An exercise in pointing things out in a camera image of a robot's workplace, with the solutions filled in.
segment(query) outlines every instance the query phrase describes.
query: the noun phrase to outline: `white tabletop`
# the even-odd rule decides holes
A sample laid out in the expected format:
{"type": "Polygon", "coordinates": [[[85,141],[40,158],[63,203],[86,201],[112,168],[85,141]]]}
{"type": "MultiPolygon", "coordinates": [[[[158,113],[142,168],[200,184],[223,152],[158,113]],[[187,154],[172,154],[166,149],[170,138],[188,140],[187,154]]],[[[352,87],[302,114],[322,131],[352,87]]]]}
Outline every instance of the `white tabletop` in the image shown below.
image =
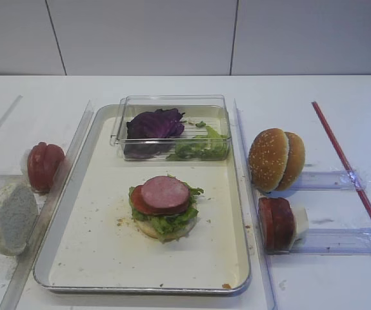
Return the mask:
{"type": "MultiPolygon", "coordinates": [[[[23,151],[39,141],[66,150],[89,99],[98,109],[141,94],[223,94],[232,124],[234,100],[242,112],[247,146],[260,130],[280,127],[304,139],[309,169],[342,169],[311,107],[316,100],[349,161],[368,181],[371,200],[371,76],[0,77],[0,117],[23,96],[0,128],[0,173],[19,173],[23,151]]],[[[328,220],[324,227],[371,227],[355,192],[299,192],[290,201],[305,204],[311,227],[320,227],[322,219],[328,220]]],[[[257,266],[256,253],[251,259],[257,266]]],[[[279,309],[371,307],[371,256],[284,255],[271,261],[279,309]]],[[[0,258],[0,300],[11,273],[12,260],[0,258]]],[[[58,296],[30,275],[17,308],[266,309],[259,270],[253,268],[252,274],[248,290],[230,298],[58,296]]]]}

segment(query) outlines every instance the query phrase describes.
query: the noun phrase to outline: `red straw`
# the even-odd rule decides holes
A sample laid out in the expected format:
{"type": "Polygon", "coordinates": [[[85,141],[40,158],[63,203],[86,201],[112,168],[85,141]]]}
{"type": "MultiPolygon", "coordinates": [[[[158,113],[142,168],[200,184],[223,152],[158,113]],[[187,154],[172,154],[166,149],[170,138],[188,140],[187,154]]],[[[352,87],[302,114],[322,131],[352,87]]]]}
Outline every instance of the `red straw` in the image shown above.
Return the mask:
{"type": "MultiPolygon", "coordinates": [[[[324,129],[327,133],[328,138],[332,142],[332,145],[333,145],[334,149],[336,150],[337,155],[339,156],[339,158],[341,160],[341,163],[343,164],[343,167],[348,172],[352,172],[353,171],[352,166],[348,162],[345,153],[343,153],[343,150],[341,149],[339,142],[337,141],[336,137],[334,136],[334,133],[332,132],[332,129],[328,125],[328,122],[327,122],[326,118],[324,117],[323,113],[321,112],[319,105],[315,101],[312,102],[312,105],[313,105],[314,110],[317,113],[317,116],[320,119],[321,124],[323,125],[323,127],[324,127],[324,129]]],[[[370,203],[370,200],[368,199],[368,197],[366,195],[366,192],[363,189],[357,188],[356,185],[355,185],[355,189],[356,189],[356,192],[359,195],[360,200],[363,203],[363,205],[365,206],[365,209],[366,209],[366,211],[367,211],[367,213],[368,213],[368,215],[371,219],[371,203],[370,203]]]]}

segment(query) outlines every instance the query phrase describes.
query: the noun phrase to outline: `clear plastic container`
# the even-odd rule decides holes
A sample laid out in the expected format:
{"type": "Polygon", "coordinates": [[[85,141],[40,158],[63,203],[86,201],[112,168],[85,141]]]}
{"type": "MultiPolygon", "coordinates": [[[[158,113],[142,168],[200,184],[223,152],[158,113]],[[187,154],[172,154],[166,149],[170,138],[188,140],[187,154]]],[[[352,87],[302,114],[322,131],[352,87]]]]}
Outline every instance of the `clear plastic container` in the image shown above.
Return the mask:
{"type": "MultiPolygon", "coordinates": [[[[152,118],[151,126],[158,126],[152,118]]],[[[213,96],[128,96],[121,100],[110,143],[125,160],[225,160],[231,145],[225,99],[213,96]],[[177,109],[184,126],[177,138],[128,137],[128,122],[144,112],[177,109]]]]}

